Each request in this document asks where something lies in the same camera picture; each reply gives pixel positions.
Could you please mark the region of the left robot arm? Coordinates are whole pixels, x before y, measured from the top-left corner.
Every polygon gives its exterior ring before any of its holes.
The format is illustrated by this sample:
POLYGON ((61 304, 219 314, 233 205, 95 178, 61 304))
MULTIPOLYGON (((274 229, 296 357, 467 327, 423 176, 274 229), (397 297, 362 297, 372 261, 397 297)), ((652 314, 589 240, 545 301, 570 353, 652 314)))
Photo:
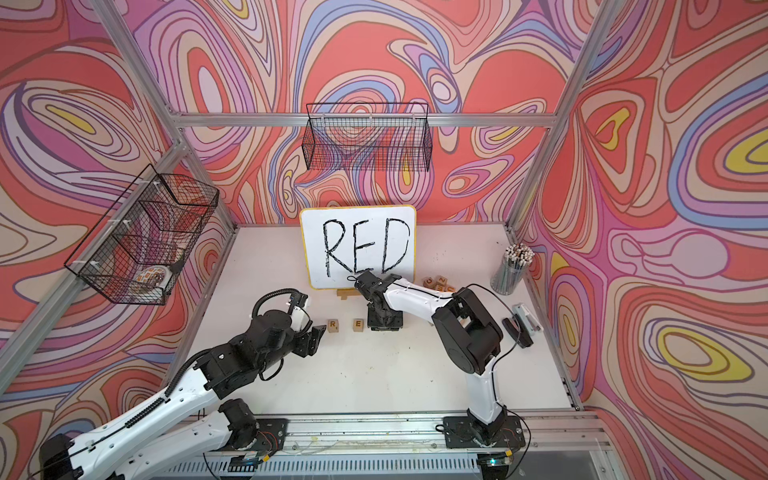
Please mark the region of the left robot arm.
POLYGON ((324 327, 295 288, 256 301, 242 334, 187 359, 163 390, 127 413, 75 438, 57 434, 39 451, 39 479, 151 479, 182 461, 223 447, 256 449, 262 460, 281 447, 276 421, 258 419, 235 392, 289 354, 316 353, 324 327))

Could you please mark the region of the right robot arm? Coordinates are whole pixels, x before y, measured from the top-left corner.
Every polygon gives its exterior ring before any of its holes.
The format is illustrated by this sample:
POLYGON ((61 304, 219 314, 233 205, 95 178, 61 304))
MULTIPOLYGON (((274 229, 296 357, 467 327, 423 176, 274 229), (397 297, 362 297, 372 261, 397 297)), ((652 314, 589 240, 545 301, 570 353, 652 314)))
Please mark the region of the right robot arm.
POLYGON ((381 278, 364 271, 347 279, 367 301, 370 329, 400 329, 406 314, 435 328, 447 356, 466 375, 469 398, 462 418, 467 431, 460 433, 447 421, 441 429, 463 442, 492 445, 507 420, 493 374, 504 335, 477 295, 468 288, 452 293, 432 290, 396 274, 381 278))

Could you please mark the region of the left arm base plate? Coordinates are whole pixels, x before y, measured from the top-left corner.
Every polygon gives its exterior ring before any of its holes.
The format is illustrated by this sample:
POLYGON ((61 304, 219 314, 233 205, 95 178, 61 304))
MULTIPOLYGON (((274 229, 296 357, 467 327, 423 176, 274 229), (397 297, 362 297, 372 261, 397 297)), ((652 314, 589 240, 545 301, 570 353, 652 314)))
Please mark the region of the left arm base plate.
POLYGON ((246 420, 232 430, 228 446, 236 450, 274 454, 284 448, 287 418, 257 418, 246 420))

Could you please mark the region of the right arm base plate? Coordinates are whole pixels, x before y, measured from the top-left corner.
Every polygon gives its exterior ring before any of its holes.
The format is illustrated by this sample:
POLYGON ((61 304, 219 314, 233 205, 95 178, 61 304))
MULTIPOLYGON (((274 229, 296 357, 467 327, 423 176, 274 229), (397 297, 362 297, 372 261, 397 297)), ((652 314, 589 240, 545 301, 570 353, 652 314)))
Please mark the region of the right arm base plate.
POLYGON ((447 416, 435 429, 443 434, 448 449, 505 448, 517 451, 526 446, 520 419, 506 414, 500 414, 490 424, 469 413, 447 416))

